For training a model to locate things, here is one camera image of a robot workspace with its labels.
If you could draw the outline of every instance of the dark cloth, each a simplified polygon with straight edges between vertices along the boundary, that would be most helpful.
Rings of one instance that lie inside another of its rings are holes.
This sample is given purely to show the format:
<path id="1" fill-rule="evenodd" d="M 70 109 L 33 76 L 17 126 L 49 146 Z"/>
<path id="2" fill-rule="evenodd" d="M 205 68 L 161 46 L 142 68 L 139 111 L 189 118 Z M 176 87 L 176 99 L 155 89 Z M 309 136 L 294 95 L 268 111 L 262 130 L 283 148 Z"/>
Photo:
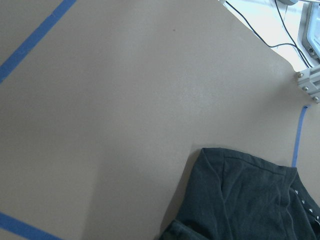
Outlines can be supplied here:
<path id="1" fill-rule="evenodd" d="M 318 216 L 296 168 L 203 148 L 160 240 L 319 240 Z"/>

